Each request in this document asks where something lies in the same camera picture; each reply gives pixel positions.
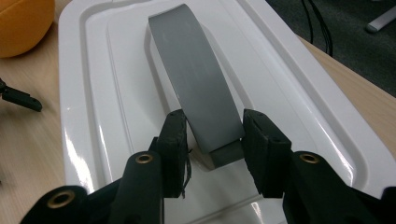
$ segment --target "wooden table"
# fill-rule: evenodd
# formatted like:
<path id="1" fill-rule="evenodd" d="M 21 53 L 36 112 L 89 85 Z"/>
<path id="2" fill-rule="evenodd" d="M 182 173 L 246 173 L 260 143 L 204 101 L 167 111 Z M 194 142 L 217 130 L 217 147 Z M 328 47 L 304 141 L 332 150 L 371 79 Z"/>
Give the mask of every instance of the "wooden table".
<path id="1" fill-rule="evenodd" d="M 44 193 L 64 185 L 58 83 L 58 20 L 29 52 L 0 59 L 0 77 L 29 92 L 43 111 L 0 101 L 0 223 L 18 223 Z M 303 41 L 396 158 L 396 99 Z"/>

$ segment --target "white plastic tray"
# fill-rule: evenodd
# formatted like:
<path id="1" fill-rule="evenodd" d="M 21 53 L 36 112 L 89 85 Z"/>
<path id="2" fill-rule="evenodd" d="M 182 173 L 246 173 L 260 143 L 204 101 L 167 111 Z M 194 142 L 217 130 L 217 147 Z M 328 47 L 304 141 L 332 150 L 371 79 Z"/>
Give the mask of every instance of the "white plastic tray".
<path id="1" fill-rule="evenodd" d="M 92 192 L 120 178 L 129 156 L 147 150 L 166 114 L 179 108 L 148 16 L 182 3 L 203 26 L 240 113 L 265 113 L 293 150 L 320 154 L 349 186 L 379 197 L 396 185 L 389 151 L 262 0 L 69 4 L 59 35 L 67 184 Z M 281 201 L 257 194 L 244 161 L 208 172 L 193 160 L 186 191 L 185 200 L 165 200 L 165 223 L 285 221 Z"/>

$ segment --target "orange ball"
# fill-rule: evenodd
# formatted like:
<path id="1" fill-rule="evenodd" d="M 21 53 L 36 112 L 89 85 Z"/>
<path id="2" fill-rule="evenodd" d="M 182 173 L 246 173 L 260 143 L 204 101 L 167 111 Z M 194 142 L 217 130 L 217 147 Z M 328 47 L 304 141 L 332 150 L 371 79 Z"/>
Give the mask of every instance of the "orange ball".
<path id="1" fill-rule="evenodd" d="M 34 47 L 50 28 L 54 11 L 54 0 L 1 0 L 0 58 Z"/>

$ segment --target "gray floor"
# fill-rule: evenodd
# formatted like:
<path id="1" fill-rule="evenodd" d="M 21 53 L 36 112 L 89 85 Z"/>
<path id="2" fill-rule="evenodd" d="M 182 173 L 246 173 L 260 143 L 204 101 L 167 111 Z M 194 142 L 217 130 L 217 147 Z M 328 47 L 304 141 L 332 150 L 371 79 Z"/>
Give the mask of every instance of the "gray floor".
<path id="1" fill-rule="evenodd" d="M 290 29 L 309 40 L 309 27 L 302 0 L 266 0 Z M 396 97 L 396 21 L 377 34 L 368 34 L 366 24 L 396 5 L 384 0 L 313 0 L 325 20 L 333 42 L 333 57 Z M 314 45 L 325 49 L 325 42 L 312 8 Z"/>

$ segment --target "brass screw insert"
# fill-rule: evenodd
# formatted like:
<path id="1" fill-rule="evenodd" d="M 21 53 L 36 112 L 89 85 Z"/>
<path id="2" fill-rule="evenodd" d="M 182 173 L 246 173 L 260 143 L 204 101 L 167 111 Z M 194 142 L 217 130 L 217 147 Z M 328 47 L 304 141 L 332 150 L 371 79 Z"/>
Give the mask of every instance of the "brass screw insert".
<path id="1" fill-rule="evenodd" d="M 300 159 L 305 162 L 312 163 L 312 164 L 316 164 L 316 163 L 320 162 L 320 159 L 318 157 L 316 157 L 312 154 L 308 154 L 308 153 L 301 154 Z"/>
<path id="2" fill-rule="evenodd" d="M 47 206 L 52 209 L 61 208 L 73 202 L 75 197 L 76 194 L 73 190 L 63 190 L 54 194 L 47 202 Z"/>
<path id="3" fill-rule="evenodd" d="M 140 164 L 149 163 L 153 160 L 152 156 L 149 154 L 143 154 L 136 158 L 136 162 Z"/>

